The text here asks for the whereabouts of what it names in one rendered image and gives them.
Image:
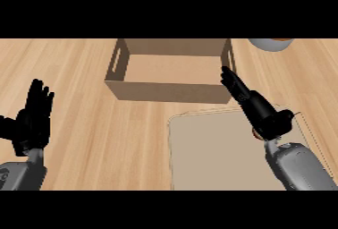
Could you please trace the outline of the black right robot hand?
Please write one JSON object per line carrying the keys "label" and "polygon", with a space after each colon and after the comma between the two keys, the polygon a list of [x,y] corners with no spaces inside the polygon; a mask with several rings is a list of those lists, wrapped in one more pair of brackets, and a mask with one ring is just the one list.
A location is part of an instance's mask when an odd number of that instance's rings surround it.
{"label": "black right robot hand", "polygon": [[236,100],[253,129],[263,140],[273,140],[292,130],[294,112],[278,111],[263,95],[251,90],[228,66],[222,67],[222,84]]}

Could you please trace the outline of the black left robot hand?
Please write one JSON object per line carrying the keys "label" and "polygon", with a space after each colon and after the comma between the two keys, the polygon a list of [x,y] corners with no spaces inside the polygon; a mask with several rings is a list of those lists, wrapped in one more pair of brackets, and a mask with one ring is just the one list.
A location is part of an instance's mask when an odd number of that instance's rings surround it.
{"label": "black left robot hand", "polygon": [[55,92],[49,91],[42,80],[34,79],[16,118],[0,115],[0,139],[12,142],[18,157],[25,157],[31,149],[49,144],[53,99]]}

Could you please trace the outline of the beige tray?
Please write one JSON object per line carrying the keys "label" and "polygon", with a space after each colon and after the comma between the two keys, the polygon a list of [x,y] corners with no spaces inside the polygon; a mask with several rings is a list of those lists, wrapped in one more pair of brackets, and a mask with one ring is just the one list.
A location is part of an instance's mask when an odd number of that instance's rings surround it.
{"label": "beige tray", "polygon": [[[301,143],[309,149],[298,115],[278,145]],[[284,191],[266,159],[263,140],[238,109],[180,114],[169,122],[171,188],[194,191]]]}

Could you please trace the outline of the brown cardboard box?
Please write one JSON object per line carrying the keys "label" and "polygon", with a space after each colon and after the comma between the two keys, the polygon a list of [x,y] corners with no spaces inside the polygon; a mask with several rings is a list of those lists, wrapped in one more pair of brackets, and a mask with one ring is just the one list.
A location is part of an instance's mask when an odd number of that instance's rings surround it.
{"label": "brown cardboard box", "polygon": [[105,83],[120,100],[225,104],[225,66],[235,66],[228,38],[121,38]]}

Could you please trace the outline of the grey round bowl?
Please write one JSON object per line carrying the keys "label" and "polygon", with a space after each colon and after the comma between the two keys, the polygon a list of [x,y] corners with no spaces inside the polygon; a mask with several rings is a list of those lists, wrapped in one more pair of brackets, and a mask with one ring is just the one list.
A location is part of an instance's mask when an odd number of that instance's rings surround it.
{"label": "grey round bowl", "polygon": [[279,52],[291,45],[294,40],[292,39],[276,40],[272,38],[251,38],[250,42],[259,49],[270,52]]}

